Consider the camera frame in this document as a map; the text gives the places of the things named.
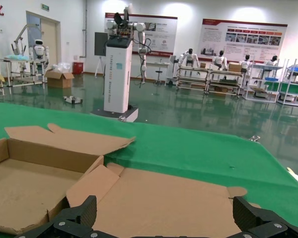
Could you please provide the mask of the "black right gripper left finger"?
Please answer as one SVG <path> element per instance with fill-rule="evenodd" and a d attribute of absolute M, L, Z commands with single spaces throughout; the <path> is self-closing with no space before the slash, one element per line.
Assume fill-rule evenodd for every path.
<path fill-rule="evenodd" d="M 18 238 L 106 238 L 92 227 L 96 221 L 97 198 L 90 195 L 80 206 L 63 209 L 52 221 L 17 235 Z"/>

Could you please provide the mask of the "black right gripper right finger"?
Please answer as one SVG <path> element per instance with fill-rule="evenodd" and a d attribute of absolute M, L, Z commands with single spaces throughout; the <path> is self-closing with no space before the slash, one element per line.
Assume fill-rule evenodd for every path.
<path fill-rule="evenodd" d="M 233 198 L 233 218 L 241 230 L 233 238 L 298 238 L 298 227 L 271 210 L 252 206 L 241 196 Z"/>

